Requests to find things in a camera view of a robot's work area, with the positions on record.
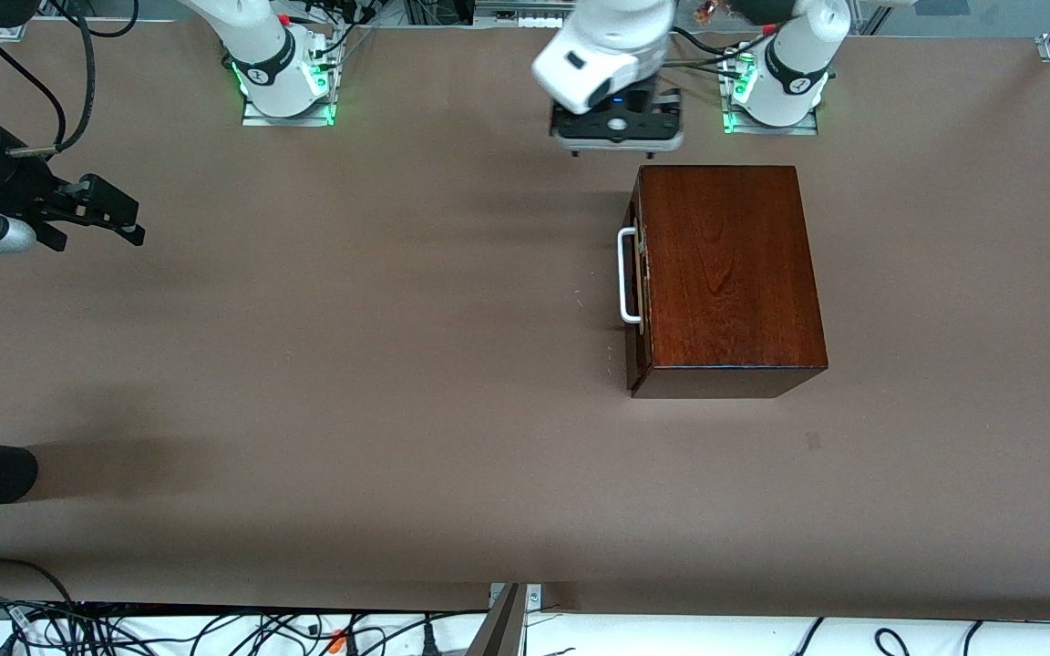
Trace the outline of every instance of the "brown table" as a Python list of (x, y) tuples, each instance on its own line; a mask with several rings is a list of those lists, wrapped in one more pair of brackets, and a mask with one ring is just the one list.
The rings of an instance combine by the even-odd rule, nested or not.
[[(101, 600), (1050, 616), (1050, 64), (857, 38), (818, 137), (726, 135), (704, 73), (658, 163), (798, 169), (831, 368), (776, 400), (625, 394), (613, 233), (637, 154), (572, 158), (547, 30), (383, 30), (339, 123), (242, 128), (200, 22), (97, 41), (54, 163), (142, 203), (0, 257), (0, 556)], [(79, 114), (82, 52), (17, 57)], [(54, 125), (0, 62), (0, 122)], [(0, 572), (0, 592), (50, 594)]]

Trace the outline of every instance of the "drawer handle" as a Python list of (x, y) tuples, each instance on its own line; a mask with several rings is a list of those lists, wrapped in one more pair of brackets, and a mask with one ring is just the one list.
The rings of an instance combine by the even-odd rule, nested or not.
[(618, 231), (618, 314), (626, 323), (642, 323), (643, 317), (626, 311), (626, 254), (622, 240), (638, 235), (638, 229), (633, 225)]

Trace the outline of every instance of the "gray floor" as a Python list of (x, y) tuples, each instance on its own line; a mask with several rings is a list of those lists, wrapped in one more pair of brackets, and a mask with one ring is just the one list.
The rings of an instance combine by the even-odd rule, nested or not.
[(1050, 30), (1050, 0), (956, 0), (963, 16), (928, 16), (918, 5), (895, 9), (882, 25), (890, 37), (1038, 37)]

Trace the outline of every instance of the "white surface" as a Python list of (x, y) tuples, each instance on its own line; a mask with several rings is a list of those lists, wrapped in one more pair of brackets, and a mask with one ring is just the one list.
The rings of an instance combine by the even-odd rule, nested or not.
[[(422, 615), (372, 615), (359, 627), (382, 627), (394, 632), (419, 621)], [(200, 618), (124, 619), (121, 628), (141, 638), (188, 638), (202, 630), (209, 616)], [(476, 635), (483, 616), (462, 615), (434, 622), (442, 653), (459, 652)], [(346, 625), (346, 615), (323, 615), (323, 631)], [(654, 615), (529, 615), (525, 656), (550, 656), (574, 648), (574, 656), (792, 656), (799, 648), (812, 618), (690, 618)], [(295, 627), (315, 622), (299, 618)], [(202, 639), (196, 656), (229, 655), (237, 642), (258, 626), (255, 616), (239, 618)], [(914, 656), (958, 656), (970, 622), (939, 619), (826, 619), (817, 631), (805, 656), (879, 656), (874, 632), (890, 628), (902, 636)], [(0, 621), (0, 646), (9, 631)], [(378, 632), (359, 636), (359, 651), (375, 644)], [(387, 644), (388, 656), (420, 656), (424, 633), (413, 630)], [(149, 646), (163, 656), (187, 656), (191, 642)], [(249, 646), (238, 653), (249, 652)], [(295, 656), (299, 646), (289, 639), (270, 639), (261, 656)], [(59, 651), (33, 649), (34, 656), (58, 656)], [(970, 642), (971, 656), (1050, 656), (1050, 623), (984, 623)]]

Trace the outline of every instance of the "wooden box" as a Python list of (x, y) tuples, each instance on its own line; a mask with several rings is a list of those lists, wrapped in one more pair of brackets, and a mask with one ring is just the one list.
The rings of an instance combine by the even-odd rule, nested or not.
[(635, 398), (773, 398), (828, 366), (793, 167), (642, 167), (618, 266)]

